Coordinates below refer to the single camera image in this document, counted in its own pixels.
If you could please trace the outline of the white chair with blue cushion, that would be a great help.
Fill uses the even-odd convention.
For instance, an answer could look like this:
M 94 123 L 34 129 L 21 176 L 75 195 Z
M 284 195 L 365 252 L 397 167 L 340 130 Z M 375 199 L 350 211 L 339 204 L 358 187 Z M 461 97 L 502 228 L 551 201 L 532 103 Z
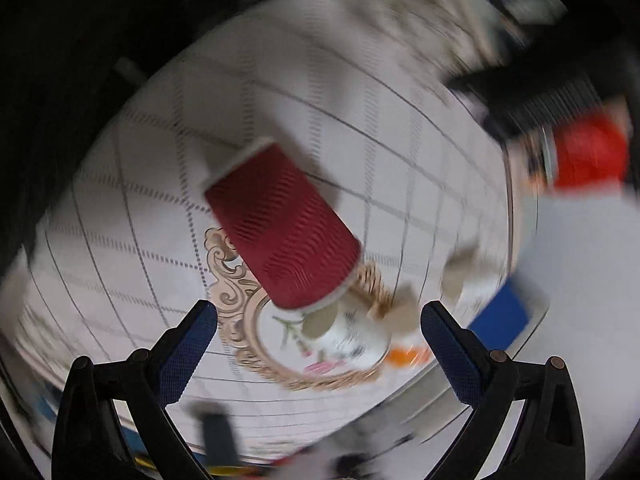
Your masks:
M 536 332 L 549 307 L 550 300 L 539 287 L 514 273 L 474 318 L 469 330 L 487 350 L 502 350 L 514 358 Z

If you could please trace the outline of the dark green yellow-lined cup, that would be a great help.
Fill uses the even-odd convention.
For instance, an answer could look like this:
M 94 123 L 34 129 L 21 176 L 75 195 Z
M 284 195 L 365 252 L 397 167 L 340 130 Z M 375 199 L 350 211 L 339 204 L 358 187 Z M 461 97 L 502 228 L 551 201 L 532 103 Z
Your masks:
M 242 465 L 228 410 L 220 403 L 196 401 L 190 414 L 201 425 L 207 467 L 239 467 Z

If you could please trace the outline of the orange white paper cup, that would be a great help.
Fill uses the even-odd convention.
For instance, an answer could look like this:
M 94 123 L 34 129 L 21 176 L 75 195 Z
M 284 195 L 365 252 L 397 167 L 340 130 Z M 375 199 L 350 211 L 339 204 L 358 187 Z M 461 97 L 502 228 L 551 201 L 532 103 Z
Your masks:
M 420 329 L 421 307 L 409 284 L 396 289 L 389 304 L 375 304 L 370 317 L 390 335 L 390 350 L 384 363 L 393 368 L 421 367 L 431 361 L 433 353 Z

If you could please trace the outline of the red ribbed paper cup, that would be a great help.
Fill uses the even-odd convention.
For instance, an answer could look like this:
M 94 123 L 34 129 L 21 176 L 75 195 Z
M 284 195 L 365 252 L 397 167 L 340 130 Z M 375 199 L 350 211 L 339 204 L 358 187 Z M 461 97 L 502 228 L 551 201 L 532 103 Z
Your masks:
M 360 241 L 275 140 L 237 152 L 204 198 L 277 308 L 322 309 L 354 284 Z

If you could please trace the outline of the white floral cup centre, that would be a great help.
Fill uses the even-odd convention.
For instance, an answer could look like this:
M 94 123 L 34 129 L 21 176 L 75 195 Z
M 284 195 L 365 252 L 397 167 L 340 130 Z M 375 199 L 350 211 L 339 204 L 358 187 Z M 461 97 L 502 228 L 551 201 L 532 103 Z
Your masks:
M 312 348 L 356 370 L 377 366 L 390 350 L 386 329 L 363 306 L 345 299 L 306 315 L 300 331 Z

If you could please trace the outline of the white cup far left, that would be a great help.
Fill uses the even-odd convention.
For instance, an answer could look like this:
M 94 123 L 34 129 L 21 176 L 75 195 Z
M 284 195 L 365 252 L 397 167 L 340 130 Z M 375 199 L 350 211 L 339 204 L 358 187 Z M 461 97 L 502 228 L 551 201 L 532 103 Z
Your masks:
M 482 308 L 498 292 L 503 266 L 480 253 L 480 246 L 466 245 L 452 252 L 440 279 L 447 307 Z

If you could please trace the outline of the floral diamond pattern tablecloth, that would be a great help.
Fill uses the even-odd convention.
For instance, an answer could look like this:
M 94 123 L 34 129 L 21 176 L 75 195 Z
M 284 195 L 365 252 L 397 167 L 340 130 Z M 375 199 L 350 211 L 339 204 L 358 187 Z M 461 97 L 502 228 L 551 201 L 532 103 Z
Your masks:
M 49 60 L 15 119 L 6 180 L 67 179 L 3 296 L 41 379 L 149 347 L 198 300 L 218 310 L 170 416 L 228 408 L 265 462 L 381 411 L 424 441 L 461 404 L 420 334 L 449 257 L 500 276 L 511 171 L 445 86 L 483 39 L 465 0 L 269 0 L 181 49 L 123 100 Z M 71 162 L 73 150 L 80 151 Z

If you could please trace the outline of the red plastic bag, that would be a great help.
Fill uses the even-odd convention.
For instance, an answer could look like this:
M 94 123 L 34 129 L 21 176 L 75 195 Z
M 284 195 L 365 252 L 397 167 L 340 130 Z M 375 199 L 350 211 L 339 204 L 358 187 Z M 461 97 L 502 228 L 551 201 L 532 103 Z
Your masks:
M 554 127 L 553 143 L 555 190 L 577 192 L 625 180 L 627 137 L 608 114 L 593 112 Z

